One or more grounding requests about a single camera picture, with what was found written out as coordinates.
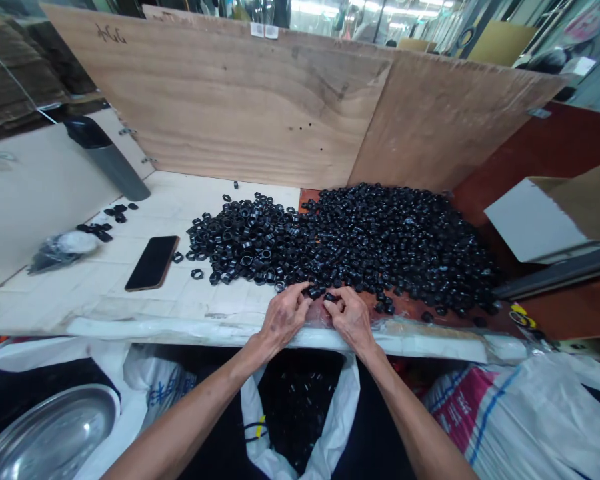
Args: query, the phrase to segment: gray cylinder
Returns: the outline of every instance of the gray cylinder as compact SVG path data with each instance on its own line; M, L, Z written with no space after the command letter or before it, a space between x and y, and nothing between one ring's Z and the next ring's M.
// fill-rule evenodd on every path
M95 164L131 201L148 198L151 192L95 120L74 117L64 122L69 137L86 150Z

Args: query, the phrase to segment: wrist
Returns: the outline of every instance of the wrist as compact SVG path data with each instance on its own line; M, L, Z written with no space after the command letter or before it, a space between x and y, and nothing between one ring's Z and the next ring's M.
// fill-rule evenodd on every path
M362 363L365 364L369 371L371 371L371 369L376 365L380 364L383 359L387 359L385 351L382 350L380 345L378 345L376 342L370 343L365 348L356 351L355 354L358 356L358 358L360 358Z
M273 346L261 333L252 335L242 348L241 353L243 354L241 361L248 370L251 370L250 374L262 367L275 355Z

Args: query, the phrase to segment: black phone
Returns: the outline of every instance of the black phone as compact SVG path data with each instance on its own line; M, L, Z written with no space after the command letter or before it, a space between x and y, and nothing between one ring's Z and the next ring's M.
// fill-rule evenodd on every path
M165 281L171 258L178 246L180 237L154 237L149 240L140 260L133 269L126 291L151 290L160 288Z

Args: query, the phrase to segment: stainless steel bowl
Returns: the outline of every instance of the stainless steel bowl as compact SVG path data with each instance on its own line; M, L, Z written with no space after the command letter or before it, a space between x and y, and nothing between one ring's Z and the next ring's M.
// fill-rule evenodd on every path
M74 478L119 414L118 395L105 385L48 398L0 434L0 480Z

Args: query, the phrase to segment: white plastic bag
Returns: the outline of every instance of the white plastic bag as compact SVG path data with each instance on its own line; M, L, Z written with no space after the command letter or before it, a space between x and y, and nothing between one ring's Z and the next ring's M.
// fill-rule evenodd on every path
M424 404L482 479L600 480L600 363L552 353L438 379Z
M346 353L343 356L345 361L338 378L338 385L329 404L322 435L315 442L307 468L301 477L303 479L326 480L331 478L349 440L360 396L360 374L355 355ZM263 416L258 383L265 368L266 366L254 373L240 390L245 425L260 422ZM270 479L295 480L298 478L298 472L287 459L272 450L268 435L247 443L247 455L251 462Z
M140 432L195 387L196 376L182 365L157 358L157 345L133 345L124 366L129 386L146 394L147 414Z
M145 392L133 390L123 379L129 346L127 342L72 337L0 345L0 370L22 372L91 357L120 392L120 415L111 434L92 452L76 479L100 478L140 432L147 404Z

